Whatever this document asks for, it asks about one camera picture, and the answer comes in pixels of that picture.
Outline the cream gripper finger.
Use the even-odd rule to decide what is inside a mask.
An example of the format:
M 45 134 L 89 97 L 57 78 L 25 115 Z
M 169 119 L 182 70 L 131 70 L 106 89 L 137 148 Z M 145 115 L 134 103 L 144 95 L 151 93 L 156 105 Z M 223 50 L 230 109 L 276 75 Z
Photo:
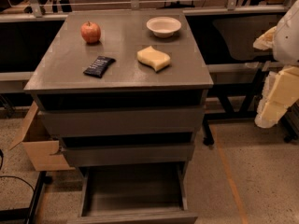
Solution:
M 273 40 L 274 40 L 274 34 L 277 27 L 274 26 L 267 30 L 264 34 L 260 35 L 254 42 L 253 47 L 255 49 L 260 50 L 267 50 L 273 48 Z
M 260 128 L 273 127 L 298 100 L 299 67 L 287 65 L 278 73 L 270 72 L 263 85 L 255 124 Z

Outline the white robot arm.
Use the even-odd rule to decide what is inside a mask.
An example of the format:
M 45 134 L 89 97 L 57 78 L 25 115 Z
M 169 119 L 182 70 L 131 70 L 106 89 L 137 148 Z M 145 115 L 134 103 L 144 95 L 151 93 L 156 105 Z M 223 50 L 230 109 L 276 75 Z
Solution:
M 270 72 L 265 79 L 255 118 L 258 127 L 271 128 L 299 100 L 299 0 L 276 26 L 254 41 L 253 47 L 271 49 L 274 59 L 283 64 L 278 73 Z

